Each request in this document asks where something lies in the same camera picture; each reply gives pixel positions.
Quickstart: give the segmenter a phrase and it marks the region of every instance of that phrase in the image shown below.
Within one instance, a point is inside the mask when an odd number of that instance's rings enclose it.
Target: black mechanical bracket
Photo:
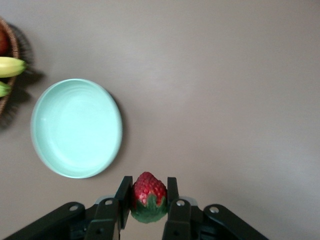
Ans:
[[[102,197],[88,209],[79,202],[66,203],[4,240],[119,240],[132,186],[133,177],[125,176],[114,197]],[[162,240],[268,240],[222,205],[202,211],[180,197],[175,177],[167,178],[167,203]]]

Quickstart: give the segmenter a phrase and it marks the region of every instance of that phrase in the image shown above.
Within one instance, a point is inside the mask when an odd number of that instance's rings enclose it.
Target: gray table surface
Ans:
[[[177,177],[271,240],[320,239],[320,2],[2,0],[44,76],[0,132],[0,238],[61,206],[90,207],[123,176]],[[123,115],[120,152],[71,179],[37,156],[30,119],[50,85],[83,78]],[[129,218],[123,240],[161,239]]]

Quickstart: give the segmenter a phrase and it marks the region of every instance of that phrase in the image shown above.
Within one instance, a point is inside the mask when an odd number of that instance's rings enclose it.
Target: screw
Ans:
[[[78,206],[77,205],[73,205],[69,208],[70,211],[75,211],[78,209]]]
[[[176,201],[176,204],[181,207],[181,206],[184,206],[185,205],[185,202],[183,200],[178,200]]]
[[[219,209],[216,206],[210,207],[209,210],[213,214],[217,214],[219,212]]]
[[[105,205],[111,205],[113,202],[112,202],[112,200],[107,200],[107,201],[105,201]]]

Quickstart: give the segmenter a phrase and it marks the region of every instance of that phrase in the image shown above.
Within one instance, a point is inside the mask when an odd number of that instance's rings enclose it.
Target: yellow banana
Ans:
[[[27,67],[25,61],[8,56],[0,56],[0,78],[10,78],[21,74]]]
[[[0,98],[4,97],[5,95],[8,95],[10,92],[11,92],[11,86],[0,81]]]

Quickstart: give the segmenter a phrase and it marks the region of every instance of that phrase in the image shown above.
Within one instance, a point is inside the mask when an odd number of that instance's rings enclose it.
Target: light blue plate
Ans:
[[[69,178],[89,178],[116,157],[122,140],[121,115],[100,85],[85,79],[63,80],[37,101],[31,138],[51,170]]]

